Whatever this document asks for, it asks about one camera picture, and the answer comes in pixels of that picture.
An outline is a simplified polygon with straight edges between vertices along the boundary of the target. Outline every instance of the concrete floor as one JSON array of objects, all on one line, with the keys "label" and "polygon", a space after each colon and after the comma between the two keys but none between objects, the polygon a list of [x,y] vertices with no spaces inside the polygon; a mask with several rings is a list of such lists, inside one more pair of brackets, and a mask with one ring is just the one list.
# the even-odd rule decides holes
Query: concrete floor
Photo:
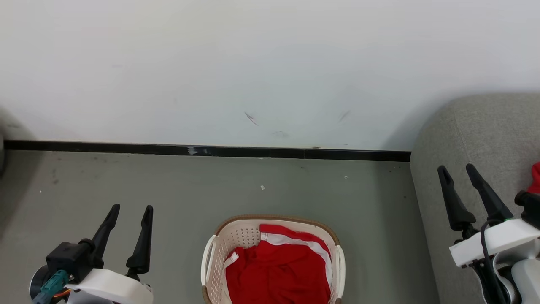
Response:
[{"label": "concrete floor", "polygon": [[115,203],[104,261],[120,273],[154,206],[151,270],[141,279],[158,304],[203,303],[204,246],[221,221],[248,213],[328,224],[347,261],[344,303],[438,303],[408,163],[36,151],[10,151],[0,182],[4,302],[30,303],[28,282],[45,256],[92,238]]}]

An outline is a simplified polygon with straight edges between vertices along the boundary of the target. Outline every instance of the white stripe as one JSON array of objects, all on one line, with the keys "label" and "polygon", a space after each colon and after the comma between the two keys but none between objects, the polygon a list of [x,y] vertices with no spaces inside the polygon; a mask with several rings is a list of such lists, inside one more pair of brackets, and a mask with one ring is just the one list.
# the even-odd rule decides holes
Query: white stripe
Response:
[{"label": "white stripe", "polygon": [[313,242],[313,241],[291,239],[290,237],[286,235],[266,233],[266,232],[261,233],[261,241],[267,241],[268,243],[275,246],[279,246],[283,244],[291,244],[291,245],[305,245],[309,247],[311,250],[313,250],[313,252],[320,255],[321,258],[325,261],[326,280],[328,282],[328,287],[332,289],[332,261],[330,259],[330,255],[328,254],[328,252],[322,249],[319,243]]},{"label": "white stripe", "polygon": [[227,268],[229,265],[236,262],[237,259],[238,259],[238,253],[233,252],[231,257],[229,257],[227,260],[225,260],[225,262],[223,263],[223,267]]}]

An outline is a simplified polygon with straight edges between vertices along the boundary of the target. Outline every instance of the white wall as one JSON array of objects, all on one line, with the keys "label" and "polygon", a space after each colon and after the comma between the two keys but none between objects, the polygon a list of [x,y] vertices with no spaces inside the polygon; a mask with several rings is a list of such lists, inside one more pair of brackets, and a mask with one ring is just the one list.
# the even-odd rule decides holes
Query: white wall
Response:
[{"label": "white wall", "polygon": [[537,0],[0,0],[2,125],[14,139],[409,150],[454,97],[540,88],[539,11]]}]

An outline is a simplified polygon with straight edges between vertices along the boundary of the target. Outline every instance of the basket rim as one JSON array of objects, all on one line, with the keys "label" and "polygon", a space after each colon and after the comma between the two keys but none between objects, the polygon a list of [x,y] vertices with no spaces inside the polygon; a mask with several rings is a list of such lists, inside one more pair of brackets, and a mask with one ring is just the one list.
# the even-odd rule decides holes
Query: basket rim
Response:
[{"label": "basket rim", "polygon": [[289,222],[297,222],[297,223],[303,223],[303,224],[309,224],[314,225],[319,228],[322,228],[324,231],[326,231],[334,241],[336,246],[340,246],[339,239],[336,235],[336,233],[327,225],[313,220],[304,219],[301,217],[296,216],[283,216],[283,215],[274,215],[274,214],[244,214],[244,215],[237,215],[233,217],[229,217],[227,220],[225,220],[221,225],[216,229],[215,235],[219,235],[219,233],[223,230],[225,226],[228,224],[240,221],[240,220],[278,220],[278,221],[289,221]]}]

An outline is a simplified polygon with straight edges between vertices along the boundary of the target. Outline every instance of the red cloth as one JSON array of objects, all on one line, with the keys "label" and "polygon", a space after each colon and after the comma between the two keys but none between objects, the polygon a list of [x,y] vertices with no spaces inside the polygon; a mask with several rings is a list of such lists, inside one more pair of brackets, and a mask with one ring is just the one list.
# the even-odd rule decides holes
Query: red cloth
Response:
[{"label": "red cloth", "polygon": [[225,260],[233,304],[328,304],[330,251],[318,237],[260,225],[259,245],[237,247]]},{"label": "red cloth", "polygon": [[527,192],[540,194],[540,162],[532,165],[532,185]]}]

